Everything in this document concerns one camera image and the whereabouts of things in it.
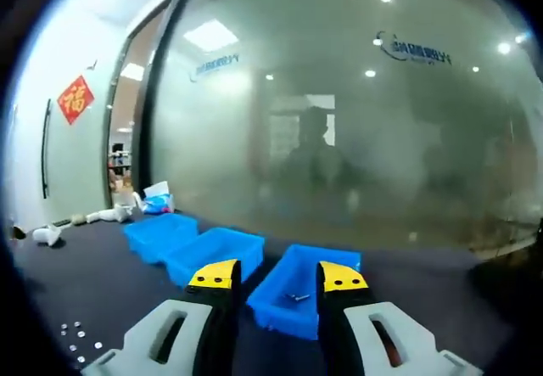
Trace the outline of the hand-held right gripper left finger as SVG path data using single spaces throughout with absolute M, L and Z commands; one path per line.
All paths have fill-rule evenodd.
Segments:
M 176 299 L 165 300 L 130 328 L 123 346 L 83 375 L 231 375 L 241 306 L 241 261 L 199 269 Z

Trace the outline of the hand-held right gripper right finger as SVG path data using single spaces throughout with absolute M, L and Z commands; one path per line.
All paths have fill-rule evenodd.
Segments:
M 316 264 L 318 341 L 328 375 L 481 375 L 392 302 L 376 300 L 355 269 Z

